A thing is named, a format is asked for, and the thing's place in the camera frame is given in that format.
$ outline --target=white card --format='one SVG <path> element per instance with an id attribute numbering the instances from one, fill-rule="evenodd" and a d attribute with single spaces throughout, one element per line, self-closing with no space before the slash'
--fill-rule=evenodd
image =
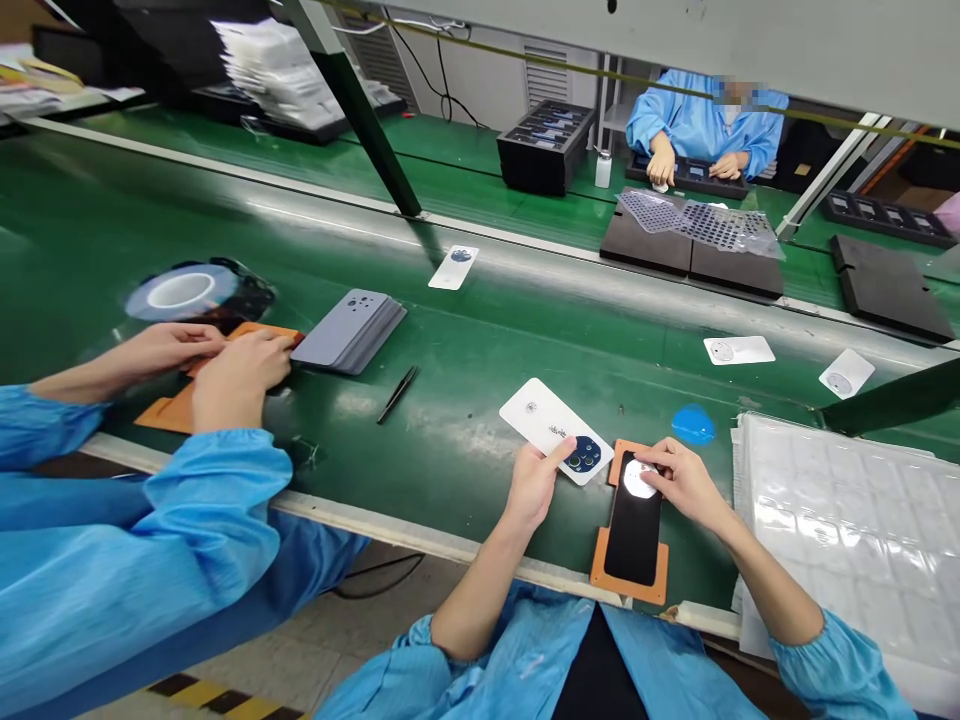
<path id="1" fill-rule="evenodd" d="M 480 251 L 465 245 L 454 245 L 430 279 L 430 287 L 438 290 L 459 290 Z"/>
<path id="2" fill-rule="evenodd" d="M 613 448 L 537 378 L 530 378 L 507 400 L 500 417 L 544 455 L 564 438 L 577 437 L 577 449 L 560 465 L 577 485 L 586 485 L 613 460 Z"/>
<path id="3" fill-rule="evenodd" d="M 707 338 L 703 341 L 707 355 L 714 365 L 746 365 L 755 362 L 773 362 L 777 358 L 759 335 L 743 338 Z"/>
<path id="4" fill-rule="evenodd" d="M 853 397 L 876 370 L 853 350 L 847 349 L 823 371 L 820 382 L 838 398 Z"/>

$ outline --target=yellow black hazard stripe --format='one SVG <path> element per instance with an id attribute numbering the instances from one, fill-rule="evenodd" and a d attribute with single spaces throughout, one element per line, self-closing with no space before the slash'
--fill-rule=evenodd
<path id="1" fill-rule="evenodd" d="M 302 710 L 183 673 L 151 685 L 147 692 L 161 695 L 176 705 L 209 710 L 230 720 L 299 720 L 307 717 Z"/>
<path id="2" fill-rule="evenodd" d="M 583 75 L 593 75 L 594 77 L 606 77 L 612 80 L 620 80 L 623 82 L 635 83 L 637 85 L 642 85 L 644 87 L 654 87 L 660 88 L 661 90 L 667 90 L 672 93 L 677 93 L 679 95 L 690 95 L 692 97 L 702 97 L 708 100 L 712 100 L 713 96 L 709 93 L 702 93 L 698 90 L 688 90 L 687 88 L 678 88 L 672 85 L 661 85 L 655 80 L 650 80 L 648 78 L 634 77 L 633 75 L 625 75 L 623 73 L 613 72 L 611 70 L 597 70 L 596 68 L 584 67 L 583 65 L 574 65 L 572 63 L 561 62 L 559 60 L 551 60 L 549 58 L 541 57 L 539 55 L 527 55 L 526 53 L 517 52 L 516 50 L 508 50 L 507 48 L 496 47 L 495 45 L 487 45 L 485 43 L 477 42 L 476 40 L 468 40 L 466 38 L 455 37 L 452 34 L 433 32 L 426 28 L 420 28 L 416 25 L 406 25 L 401 22 L 397 22 L 392 18 L 383 17 L 373 12 L 361 12 L 355 7 L 350 5 L 345 5 L 343 2 L 338 2 L 338 0 L 319 0 L 323 5 L 329 5 L 332 8 L 339 10 L 340 12 L 350 15 L 352 17 L 358 17 L 363 20 L 368 20 L 371 23 L 383 23 L 388 25 L 395 30 L 403 29 L 404 31 L 410 31 L 413 33 L 418 33 L 421 35 L 429 35 L 434 37 L 441 42 L 453 43 L 455 45 L 463 45 L 465 47 L 472 47 L 477 50 L 484 50 L 486 52 L 493 53 L 494 55 L 504 55 L 506 57 L 516 58 L 517 60 L 524 60 L 526 62 L 531 62 L 537 65 L 546 65 L 547 67 L 554 67 L 561 70 L 570 70 L 572 72 L 581 73 Z M 905 140 L 912 140 L 914 142 L 926 143 L 928 145 L 936 145 L 937 147 L 944 148 L 953 148 L 955 150 L 960 150 L 960 142 L 957 140 L 950 140 L 947 138 L 941 138 L 937 135 L 924 135 L 923 133 L 918 132 L 904 132 L 903 130 L 895 130 L 893 128 L 876 128 L 870 127 L 869 125 L 861 125 L 858 122 L 852 120 L 841 120 L 840 118 L 833 118 L 827 115 L 821 115 L 819 113 L 806 112 L 804 110 L 794 110 L 793 108 L 775 108 L 769 107 L 766 105 L 752 108 L 764 112 L 775 113 L 777 115 L 783 115 L 784 117 L 792 117 L 797 120 L 812 120 L 813 122 L 818 122 L 823 125 L 832 125 L 834 127 L 840 127 L 845 130 L 865 130 L 867 132 L 873 133 L 875 135 L 883 135 L 885 137 L 895 137 L 903 138 Z"/>

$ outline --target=white bottle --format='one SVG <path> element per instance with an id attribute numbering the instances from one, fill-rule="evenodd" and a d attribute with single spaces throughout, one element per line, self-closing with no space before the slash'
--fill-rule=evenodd
<path id="1" fill-rule="evenodd" d="M 594 185 L 597 187 L 610 187 L 610 170 L 613 167 L 613 160 L 610 157 L 609 150 L 601 150 L 597 157 L 597 179 Z"/>

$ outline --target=stack of gray cards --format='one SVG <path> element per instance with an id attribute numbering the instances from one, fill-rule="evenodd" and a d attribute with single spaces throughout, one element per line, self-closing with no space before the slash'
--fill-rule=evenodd
<path id="1" fill-rule="evenodd" d="M 406 314 L 388 295 L 353 289 L 297 345 L 290 359 L 359 375 Z"/>

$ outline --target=blue cleanroom gown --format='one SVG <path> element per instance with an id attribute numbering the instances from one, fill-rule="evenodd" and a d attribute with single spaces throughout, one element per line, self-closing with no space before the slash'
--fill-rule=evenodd
<path id="1" fill-rule="evenodd" d="M 292 467 L 264 430 L 191 437 L 146 479 L 24 472 L 105 407 L 0 388 L 0 717 L 75 717 L 257 637 L 368 542 L 267 509 Z"/>
<path id="2" fill-rule="evenodd" d="M 487 653 L 470 663 L 432 644 L 428 615 L 344 681 L 316 718 L 550 720 L 593 609 L 593 600 L 515 582 Z M 765 717 L 693 630 L 609 605 L 603 614 L 650 720 Z M 880 649 L 832 613 L 824 618 L 807 645 L 770 640 L 787 688 L 816 718 L 915 720 Z"/>
<path id="3" fill-rule="evenodd" d="M 723 96 L 722 80 L 682 70 L 668 70 L 659 83 L 708 93 L 718 101 Z M 783 93 L 760 90 L 751 105 L 785 109 L 787 102 Z M 627 122 L 627 144 L 650 155 L 650 141 L 663 130 L 680 157 L 715 162 L 727 153 L 746 151 L 750 153 L 750 162 L 744 174 L 750 180 L 777 156 L 782 129 L 783 115 L 744 107 L 728 130 L 720 102 L 650 88 L 637 98 Z"/>

